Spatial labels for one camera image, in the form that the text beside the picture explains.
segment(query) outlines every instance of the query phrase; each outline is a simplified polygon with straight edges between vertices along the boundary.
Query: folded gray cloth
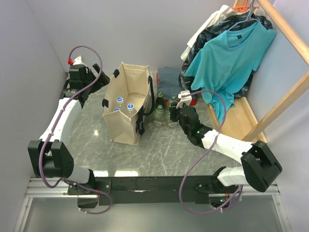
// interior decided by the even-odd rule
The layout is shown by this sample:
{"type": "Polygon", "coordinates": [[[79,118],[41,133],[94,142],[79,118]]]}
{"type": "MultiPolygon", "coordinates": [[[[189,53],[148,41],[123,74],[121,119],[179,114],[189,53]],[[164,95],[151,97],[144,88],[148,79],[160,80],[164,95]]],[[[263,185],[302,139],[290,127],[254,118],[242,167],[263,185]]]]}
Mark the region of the folded gray cloth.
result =
{"type": "Polygon", "coordinates": [[[164,93],[164,100],[169,100],[171,96],[178,96],[182,88],[178,84],[178,77],[181,69],[173,67],[158,68],[158,90],[164,93]]]}

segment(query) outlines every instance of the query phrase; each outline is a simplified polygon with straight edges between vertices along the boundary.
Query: plastic bottle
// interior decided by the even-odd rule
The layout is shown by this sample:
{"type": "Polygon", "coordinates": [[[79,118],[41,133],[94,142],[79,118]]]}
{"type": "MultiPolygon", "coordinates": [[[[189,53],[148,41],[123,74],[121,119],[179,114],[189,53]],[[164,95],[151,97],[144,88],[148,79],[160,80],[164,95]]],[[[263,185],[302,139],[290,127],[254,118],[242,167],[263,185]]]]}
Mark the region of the plastic bottle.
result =
{"type": "Polygon", "coordinates": [[[158,98],[156,100],[155,108],[154,108],[154,124],[157,127],[161,127],[165,124],[165,105],[163,99],[163,93],[158,93],[158,98]]]}
{"type": "Polygon", "coordinates": [[[126,105],[122,97],[117,98],[117,104],[118,104],[118,108],[115,108],[114,111],[120,110],[122,113],[124,113],[128,117],[135,115],[137,112],[137,110],[134,108],[134,105],[131,103],[126,105]]]}
{"type": "Polygon", "coordinates": [[[128,116],[129,117],[135,115],[136,112],[137,112],[137,110],[134,108],[134,105],[131,104],[131,103],[127,105],[127,111],[128,111],[128,116]]]}
{"type": "Polygon", "coordinates": [[[117,104],[118,104],[119,110],[125,115],[127,115],[128,114],[127,107],[122,97],[117,98],[117,104]]]}
{"type": "Polygon", "coordinates": [[[175,128],[175,127],[177,126],[177,124],[178,124],[178,122],[173,122],[173,121],[170,119],[170,111],[169,111],[169,108],[170,108],[170,106],[171,106],[171,104],[172,104],[173,102],[175,102],[175,103],[178,102],[176,96],[172,96],[172,97],[169,99],[169,101],[168,101],[168,103],[167,103],[167,105],[166,105],[166,124],[168,125],[169,128],[175,128]]]}

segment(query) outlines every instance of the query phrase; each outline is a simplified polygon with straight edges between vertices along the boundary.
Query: black metal base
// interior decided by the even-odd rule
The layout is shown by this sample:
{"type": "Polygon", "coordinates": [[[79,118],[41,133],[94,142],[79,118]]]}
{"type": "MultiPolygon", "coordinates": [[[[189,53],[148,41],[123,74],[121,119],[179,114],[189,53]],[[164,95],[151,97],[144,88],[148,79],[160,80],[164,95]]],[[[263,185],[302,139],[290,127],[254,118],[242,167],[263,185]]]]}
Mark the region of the black metal base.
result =
{"type": "MultiPolygon", "coordinates": [[[[96,177],[97,187],[111,195],[115,204],[124,203],[173,203],[179,202],[179,187],[183,176],[157,177],[96,177]]],[[[209,204],[209,194],[236,191],[236,186],[223,186],[214,175],[189,176],[183,187],[183,201],[209,204]]],[[[68,195],[95,195],[72,186],[68,195]]],[[[109,199],[101,195],[99,205],[109,205],[109,199]]]]}

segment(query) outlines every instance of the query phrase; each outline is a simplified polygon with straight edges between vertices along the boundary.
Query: red connector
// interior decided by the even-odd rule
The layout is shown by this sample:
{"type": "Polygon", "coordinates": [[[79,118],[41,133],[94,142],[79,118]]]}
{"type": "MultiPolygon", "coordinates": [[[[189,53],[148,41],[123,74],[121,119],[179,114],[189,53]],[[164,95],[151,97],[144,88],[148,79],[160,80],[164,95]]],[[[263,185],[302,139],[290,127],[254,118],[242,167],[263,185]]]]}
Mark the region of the red connector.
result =
{"type": "Polygon", "coordinates": [[[72,65],[73,64],[73,60],[72,59],[68,59],[68,64],[72,65]]]}

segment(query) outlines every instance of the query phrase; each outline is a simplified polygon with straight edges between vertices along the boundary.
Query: white cloth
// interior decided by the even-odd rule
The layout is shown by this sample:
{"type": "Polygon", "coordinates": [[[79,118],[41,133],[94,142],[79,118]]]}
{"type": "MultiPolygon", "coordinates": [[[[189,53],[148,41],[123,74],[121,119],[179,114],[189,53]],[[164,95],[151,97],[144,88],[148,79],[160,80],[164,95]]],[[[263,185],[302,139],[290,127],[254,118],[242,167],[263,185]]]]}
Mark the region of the white cloth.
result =
{"type": "Polygon", "coordinates": [[[237,12],[232,10],[232,8],[230,8],[227,5],[223,5],[220,8],[220,10],[212,13],[211,16],[207,19],[207,21],[197,30],[197,32],[189,40],[189,42],[187,43],[188,47],[182,53],[181,59],[185,60],[187,58],[188,54],[191,51],[191,48],[192,48],[193,44],[197,40],[197,37],[202,32],[202,30],[204,30],[207,27],[210,27],[211,25],[213,25],[213,24],[215,24],[215,23],[217,23],[219,21],[222,21],[222,20],[226,19],[227,17],[229,17],[231,15],[237,15],[237,14],[238,14],[237,12]]]}

